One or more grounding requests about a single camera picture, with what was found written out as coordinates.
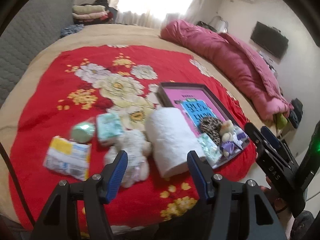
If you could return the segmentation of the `person's right hand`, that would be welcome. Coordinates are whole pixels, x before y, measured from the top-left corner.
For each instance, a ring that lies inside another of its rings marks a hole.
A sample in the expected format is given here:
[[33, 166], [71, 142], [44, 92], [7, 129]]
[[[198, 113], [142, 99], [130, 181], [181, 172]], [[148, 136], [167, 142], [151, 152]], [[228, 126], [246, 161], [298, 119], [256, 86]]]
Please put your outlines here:
[[268, 201], [270, 202], [276, 214], [278, 215], [286, 214], [291, 216], [292, 213], [289, 210], [287, 203], [280, 197], [279, 192], [275, 189], [271, 180], [268, 178], [268, 176], [266, 176], [265, 179], [266, 179], [266, 182], [268, 183], [268, 187], [260, 186], [260, 189], [263, 191], [263, 193], [267, 197]]

